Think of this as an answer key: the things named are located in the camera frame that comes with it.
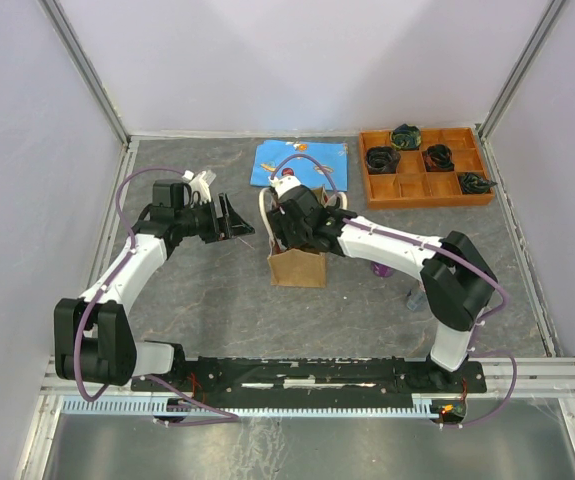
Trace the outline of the watermelon print canvas bag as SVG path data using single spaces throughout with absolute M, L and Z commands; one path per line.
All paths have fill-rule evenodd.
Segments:
M 321 202 L 331 204 L 334 199 L 342 199 L 339 227 L 343 228 L 345 219 L 353 218 L 354 213 L 347 209 L 347 198 L 342 192 L 328 194 L 323 187 L 311 189 L 301 183 L 301 186 L 289 192 L 315 192 Z M 267 213 L 276 205 L 273 189 L 265 187 L 258 196 L 258 208 L 261 220 L 268 235 L 269 255 L 267 257 L 271 284 L 283 287 L 323 288 L 327 283 L 328 253 L 315 252 L 309 249 L 287 249 L 274 236 Z

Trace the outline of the purple soda can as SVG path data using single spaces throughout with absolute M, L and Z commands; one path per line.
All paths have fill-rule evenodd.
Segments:
M 395 272 L 393 268 L 378 262 L 371 263 L 371 270 L 376 276 L 380 278 L 389 278 Z

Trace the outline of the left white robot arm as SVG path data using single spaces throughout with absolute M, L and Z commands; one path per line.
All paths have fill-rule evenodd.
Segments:
M 144 286 L 180 243 L 197 237 L 206 244 L 253 234 L 228 197 L 213 199 L 204 180 L 158 180 L 125 246 L 109 269 L 76 298 L 54 309 L 55 370 L 77 383 L 123 386 L 153 374 L 165 389 L 188 378 L 180 346 L 135 341 L 128 315 Z

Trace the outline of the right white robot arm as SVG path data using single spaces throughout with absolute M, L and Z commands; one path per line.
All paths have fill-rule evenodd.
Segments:
M 346 195 L 328 203 L 298 186 L 279 197 L 270 188 L 258 195 L 270 246 L 368 260 L 402 272 L 423 285 L 438 321 L 427 382 L 448 391 L 462 379 L 477 324 L 492 295 L 506 294 L 497 277 L 466 235 L 422 236 L 391 229 L 347 210 Z

